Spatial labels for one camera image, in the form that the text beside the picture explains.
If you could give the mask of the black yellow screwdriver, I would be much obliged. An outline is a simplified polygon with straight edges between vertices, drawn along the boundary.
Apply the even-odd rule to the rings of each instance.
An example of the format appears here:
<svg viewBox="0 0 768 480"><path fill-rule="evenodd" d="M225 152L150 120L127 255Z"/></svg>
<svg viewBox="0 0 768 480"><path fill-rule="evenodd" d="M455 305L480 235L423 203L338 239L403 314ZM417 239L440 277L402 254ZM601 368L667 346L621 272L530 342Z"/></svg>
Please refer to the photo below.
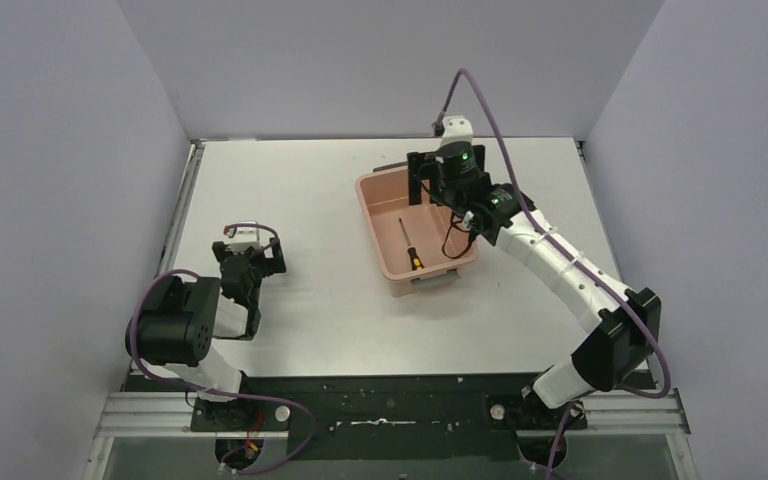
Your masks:
<svg viewBox="0 0 768 480"><path fill-rule="evenodd" d="M407 232L407 229L406 229L406 226L405 226L405 223L404 223L403 219L399 218L398 222L399 222L399 226L400 226L400 229L402 231L404 240L405 240L406 245L407 245L406 252L407 252L409 260L410 260L411 269L413 271L424 269L424 264L423 264L419 254L418 254L418 251L417 251L415 245L413 244L413 242L411 241L411 239L409 237L409 234Z"/></svg>

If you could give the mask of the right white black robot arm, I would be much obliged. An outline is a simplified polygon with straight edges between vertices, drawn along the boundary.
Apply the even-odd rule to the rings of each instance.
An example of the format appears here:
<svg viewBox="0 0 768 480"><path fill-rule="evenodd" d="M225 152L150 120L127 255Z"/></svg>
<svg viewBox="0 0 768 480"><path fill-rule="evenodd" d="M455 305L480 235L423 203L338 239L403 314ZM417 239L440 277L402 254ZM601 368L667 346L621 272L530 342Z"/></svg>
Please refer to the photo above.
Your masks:
<svg viewBox="0 0 768 480"><path fill-rule="evenodd" d="M658 353L661 301L598 269L543 216L514 181L495 183L485 149L455 141L407 156L409 197L449 208L471 240L484 238L528 268L575 316L586 337L525 391L560 408L593 391L609 392Z"/></svg>

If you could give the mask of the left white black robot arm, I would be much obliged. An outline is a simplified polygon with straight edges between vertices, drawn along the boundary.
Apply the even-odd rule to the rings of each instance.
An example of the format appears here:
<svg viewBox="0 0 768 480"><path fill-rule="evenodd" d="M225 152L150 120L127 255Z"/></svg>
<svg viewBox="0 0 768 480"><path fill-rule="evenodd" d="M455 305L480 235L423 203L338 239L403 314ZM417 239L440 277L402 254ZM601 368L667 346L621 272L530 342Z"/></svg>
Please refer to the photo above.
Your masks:
<svg viewBox="0 0 768 480"><path fill-rule="evenodd" d="M161 367L170 380L217 403L216 415L231 429L252 423L256 403L244 395L246 375L213 346L215 339L249 341L261 322L263 281L287 271L280 240L216 241L217 277L187 282L179 270L158 278L128 325L126 350L149 377Z"/></svg>

